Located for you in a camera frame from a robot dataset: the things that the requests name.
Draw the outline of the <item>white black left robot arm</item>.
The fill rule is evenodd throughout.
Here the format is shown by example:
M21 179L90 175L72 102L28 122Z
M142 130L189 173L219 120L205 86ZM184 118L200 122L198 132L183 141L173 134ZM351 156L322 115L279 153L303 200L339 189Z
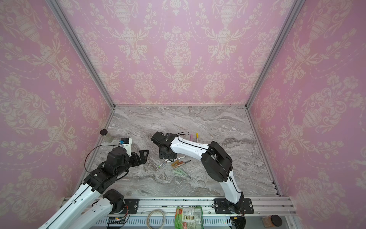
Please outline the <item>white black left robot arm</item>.
M41 229L89 229L110 213L128 209L124 196L108 188L121 174L146 163L149 150L127 154L116 147L95 170L91 171L74 195L42 226Z

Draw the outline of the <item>brown pen cap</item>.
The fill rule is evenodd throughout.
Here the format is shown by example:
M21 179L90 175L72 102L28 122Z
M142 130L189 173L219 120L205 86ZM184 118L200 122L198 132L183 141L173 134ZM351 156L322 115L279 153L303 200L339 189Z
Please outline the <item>brown pen cap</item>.
M172 167L174 167L177 163L179 163L179 159L178 159L178 160L176 160L176 161L174 161L174 162L171 164L171 166L172 166Z

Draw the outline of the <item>orange brown pen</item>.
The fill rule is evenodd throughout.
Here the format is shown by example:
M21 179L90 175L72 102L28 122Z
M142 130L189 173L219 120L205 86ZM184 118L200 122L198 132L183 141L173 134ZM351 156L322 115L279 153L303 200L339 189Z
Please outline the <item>orange brown pen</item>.
M178 168L178 167L180 167L180 166L182 166L182 165L185 165L185 164L187 164L187 163L189 163L189 162L191 162L190 160L188 160L188 161L185 161L185 162L179 162L179 163L177 163L175 166L173 166L173 169L176 169L176 168Z

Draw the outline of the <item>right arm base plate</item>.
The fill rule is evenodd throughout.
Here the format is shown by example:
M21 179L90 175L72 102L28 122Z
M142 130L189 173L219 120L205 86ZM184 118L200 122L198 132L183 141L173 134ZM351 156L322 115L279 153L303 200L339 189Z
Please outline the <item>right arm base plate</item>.
M249 198L241 198L236 204L231 203L225 198L215 198L211 207L215 210L216 214L254 214L254 207Z

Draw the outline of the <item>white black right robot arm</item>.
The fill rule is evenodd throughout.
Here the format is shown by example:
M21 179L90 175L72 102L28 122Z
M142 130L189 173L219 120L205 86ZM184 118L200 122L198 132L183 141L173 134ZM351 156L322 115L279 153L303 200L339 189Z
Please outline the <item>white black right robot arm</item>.
M230 211L237 214L245 212L244 194L234 179L233 161L217 142L196 143L183 139L179 134L161 132L156 132L151 141L158 146L161 159L173 160L182 154L201 161L209 177L220 183Z

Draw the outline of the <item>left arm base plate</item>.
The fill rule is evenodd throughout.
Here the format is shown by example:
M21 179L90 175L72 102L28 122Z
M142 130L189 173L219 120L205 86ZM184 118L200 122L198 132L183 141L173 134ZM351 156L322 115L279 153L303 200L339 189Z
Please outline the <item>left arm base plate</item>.
M107 198L102 198L94 205L94 207L99 206L101 204L106 204L107 209L109 210L109 214L117 215L117 214L137 214L137 210L139 207L139 199L137 198L127 198L124 200L115 200L111 201Z

